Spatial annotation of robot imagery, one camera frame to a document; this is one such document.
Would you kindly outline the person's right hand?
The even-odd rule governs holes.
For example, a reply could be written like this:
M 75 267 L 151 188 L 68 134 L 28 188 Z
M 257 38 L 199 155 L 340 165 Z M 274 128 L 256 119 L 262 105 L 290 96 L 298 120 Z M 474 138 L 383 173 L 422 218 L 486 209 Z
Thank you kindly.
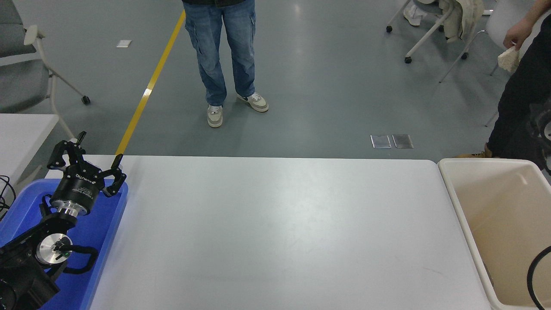
M 531 35 L 535 22 L 527 18 L 521 19 L 517 24 L 508 29 L 502 44 L 506 49 L 514 47 L 519 50 L 525 40 Z

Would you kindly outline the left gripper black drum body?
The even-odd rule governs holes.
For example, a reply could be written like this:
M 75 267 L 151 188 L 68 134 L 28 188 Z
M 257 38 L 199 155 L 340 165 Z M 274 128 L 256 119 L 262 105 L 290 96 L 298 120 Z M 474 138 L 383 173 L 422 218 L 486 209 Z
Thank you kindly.
M 99 174 L 102 171 L 64 171 L 55 192 L 51 196 L 51 206 L 58 212 L 62 209 L 73 213 L 89 213 L 105 187 Z

